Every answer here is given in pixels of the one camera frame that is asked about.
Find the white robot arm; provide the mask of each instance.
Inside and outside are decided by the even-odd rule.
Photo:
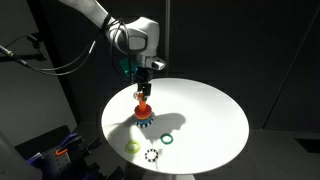
[[[100,29],[116,21],[96,0],[59,1],[80,11]],[[157,57],[159,43],[157,22],[141,17],[130,24],[120,26],[114,24],[109,29],[105,29],[105,34],[110,43],[114,42],[114,46],[121,52],[128,53],[129,47],[130,54],[137,54],[138,66],[155,70],[162,70],[165,67],[165,61]]]

